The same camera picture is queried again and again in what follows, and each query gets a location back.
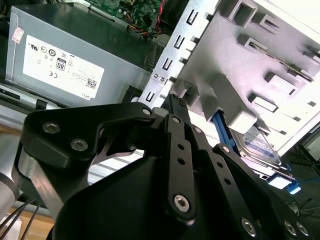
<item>barcode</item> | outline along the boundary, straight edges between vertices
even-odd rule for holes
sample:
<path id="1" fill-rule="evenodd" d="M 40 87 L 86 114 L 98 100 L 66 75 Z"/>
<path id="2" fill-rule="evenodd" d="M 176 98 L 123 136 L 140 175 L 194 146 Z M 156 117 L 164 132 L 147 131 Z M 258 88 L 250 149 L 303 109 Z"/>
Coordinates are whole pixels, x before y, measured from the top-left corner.
<path id="1" fill-rule="evenodd" d="M 92 80 L 90 78 L 88 78 L 88 80 L 86 81 L 86 84 L 85 84 L 86 87 L 89 87 L 91 89 L 96 89 L 96 85 L 97 85 L 97 81 Z"/>

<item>red wire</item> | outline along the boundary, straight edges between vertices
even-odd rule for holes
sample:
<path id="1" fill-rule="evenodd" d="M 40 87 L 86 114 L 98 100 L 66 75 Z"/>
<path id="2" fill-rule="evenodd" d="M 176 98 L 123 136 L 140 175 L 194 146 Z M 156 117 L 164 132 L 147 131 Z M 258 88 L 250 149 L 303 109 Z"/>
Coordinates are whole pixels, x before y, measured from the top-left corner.
<path id="1" fill-rule="evenodd" d="M 158 24 L 160 24 L 160 22 L 161 22 L 161 14 L 164 11 L 164 2 L 165 2 L 165 0 L 162 0 L 162 2 L 160 3 L 160 11 L 159 11 L 159 15 L 158 15 Z"/>

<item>sticker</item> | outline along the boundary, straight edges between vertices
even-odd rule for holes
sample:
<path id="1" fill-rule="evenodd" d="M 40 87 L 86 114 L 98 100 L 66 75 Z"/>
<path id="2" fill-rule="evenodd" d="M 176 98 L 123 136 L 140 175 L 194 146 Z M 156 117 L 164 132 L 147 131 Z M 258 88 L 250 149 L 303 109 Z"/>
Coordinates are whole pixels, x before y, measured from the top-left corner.
<path id="1" fill-rule="evenodd" d="M 86 100 L 95 98 L 105 69 L 26 36 L 23 74 Z"/>
<path id="2" fill-rule="evenodd" d="M 248 147 L 268 157 L 277 159 L 276 156 L 274 155 L 273 150 L 271 149 L 266 139 L 264 138 L 264 136 L 254 126 L 251 127 L 246 134 L 244 134 L 243 140 Z"/>
<path id="3" fill-rule="evenodd" d="M 24 33 L 25 31 L 23 31 L 20 27 L 16 27 L 11 39 L 19 44 Z"/>

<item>circuit board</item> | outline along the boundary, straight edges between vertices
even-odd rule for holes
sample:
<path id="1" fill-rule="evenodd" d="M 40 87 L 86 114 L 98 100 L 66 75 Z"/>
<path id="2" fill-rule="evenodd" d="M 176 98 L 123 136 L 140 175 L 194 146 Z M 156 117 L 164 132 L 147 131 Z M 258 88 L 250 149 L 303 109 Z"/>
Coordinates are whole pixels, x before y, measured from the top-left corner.
<path id="1" fill-rule="evenodd" d="M 126 13 L 129 11 L 132 21 L 140 28 L 147 30 L 159 14 L 162 0 L 86 0 L 96 8 L 118 18 L 125 22 Z"/>

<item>power supply label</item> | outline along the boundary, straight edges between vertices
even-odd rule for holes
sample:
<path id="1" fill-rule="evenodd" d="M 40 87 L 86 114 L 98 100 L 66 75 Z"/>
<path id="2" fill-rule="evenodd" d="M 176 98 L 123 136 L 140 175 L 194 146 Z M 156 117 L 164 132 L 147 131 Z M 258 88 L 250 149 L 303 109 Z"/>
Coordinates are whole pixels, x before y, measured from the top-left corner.
<path id="1" fill-rule="evenodd" d="M 26 36 L 23 74 L 90 100 L 105 69 L 33 36 Z"/>

